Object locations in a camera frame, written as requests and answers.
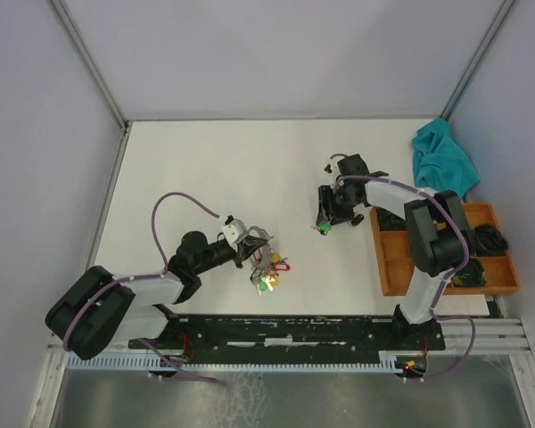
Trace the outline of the metal keyring with coloured keys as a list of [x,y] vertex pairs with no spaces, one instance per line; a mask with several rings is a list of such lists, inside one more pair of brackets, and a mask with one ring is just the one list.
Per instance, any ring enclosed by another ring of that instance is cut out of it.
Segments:
[[263,260],[253,261],[251,259],[251,276],[250,281],[255,287],[259,296],[267,292],[272,292],[279,285],[279,276],[282,272],[289,272],[291,265],[287,258],[282,257],[271,246],[271,240],[264,248]]

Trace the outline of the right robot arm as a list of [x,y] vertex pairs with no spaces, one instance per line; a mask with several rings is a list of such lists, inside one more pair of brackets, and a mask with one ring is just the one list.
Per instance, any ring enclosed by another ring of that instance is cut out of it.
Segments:
[[315,229],[327,235],[333,226],[358,225],[363,217],[355,209],[376,207],[402,218],[406,224],[410,257],[415,265],[407,293],[392,316],[391,338],[411,349],[424,338],[424,330],[440,318],[435,308],[451,278],[466,267],[475,240],[460,197],[453,191],[418,189],[371,172],[358,154],[336,153],[325,172],[329,185],[317,189]]

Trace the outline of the green key tag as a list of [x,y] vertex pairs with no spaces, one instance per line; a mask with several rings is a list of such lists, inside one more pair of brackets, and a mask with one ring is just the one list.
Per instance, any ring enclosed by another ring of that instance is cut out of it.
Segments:
[[328,235],[332,229],[332,226],[329,223],[324,223],[322,225],[313,226],[313,229],[318,231],[321,235]]

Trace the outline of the wooden compartment tray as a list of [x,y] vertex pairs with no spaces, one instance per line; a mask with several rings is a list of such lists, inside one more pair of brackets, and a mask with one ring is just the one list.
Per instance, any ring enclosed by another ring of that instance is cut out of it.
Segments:
[[[466,203],[464,210],[472,228],[482,224],[499,227],[495,213],[488,203]],[[382,228],[376,208],[371,209],[370,220],[383,295],[403,296],[407,293],[415,268],[410,257],[407,232]],[[447,295],[505,295],[521,289],[508,254],[483,257],[477,255],[475,258],[485,269],[486,284],[478,287],[455,287],[450,283],[445,290]]]

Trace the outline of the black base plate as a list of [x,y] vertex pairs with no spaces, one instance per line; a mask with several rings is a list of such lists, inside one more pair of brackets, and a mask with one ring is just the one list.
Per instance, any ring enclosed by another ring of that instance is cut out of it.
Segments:
[[445,350],[441,326],[404,326],[390,317],[181,315],[149,343],[159,350],[221,350],[230,345],[272,345],[289,340],[299,345],[346,346],[355,350]]

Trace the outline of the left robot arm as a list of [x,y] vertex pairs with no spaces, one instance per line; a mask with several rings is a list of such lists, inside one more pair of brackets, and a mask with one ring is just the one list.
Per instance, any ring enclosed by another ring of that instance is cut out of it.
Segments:
[[117,278],[93,266],[49,309],[45,325],[82,360],[113,343],[138,339],[171,347],[179,326],[167,306],[191,299],[202,286],[201,274],[228,262],[241,268],[270,240],[257,226],[243,231],[225,226],[213,243],[202,232],[186,233],[162,273]]

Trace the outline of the teal cloth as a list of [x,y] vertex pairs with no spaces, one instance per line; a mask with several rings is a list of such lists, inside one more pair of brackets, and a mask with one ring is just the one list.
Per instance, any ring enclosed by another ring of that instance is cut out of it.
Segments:
[[436,118],[418,129],[411,146],[416,186],[438,192],[451,190],[464,198],[480,182],[475,166],[454,141],[446,120]]

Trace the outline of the black key fob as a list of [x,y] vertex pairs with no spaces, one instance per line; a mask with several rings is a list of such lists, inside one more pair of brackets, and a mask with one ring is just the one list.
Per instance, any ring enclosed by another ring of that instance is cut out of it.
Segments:
[[363,214],[357,214],[356,216],[354,216],[351,220],[350,220],[350,226],[352,227],[356,227],[358,226],[360,223],[362,223],[365,219],[365,216]]

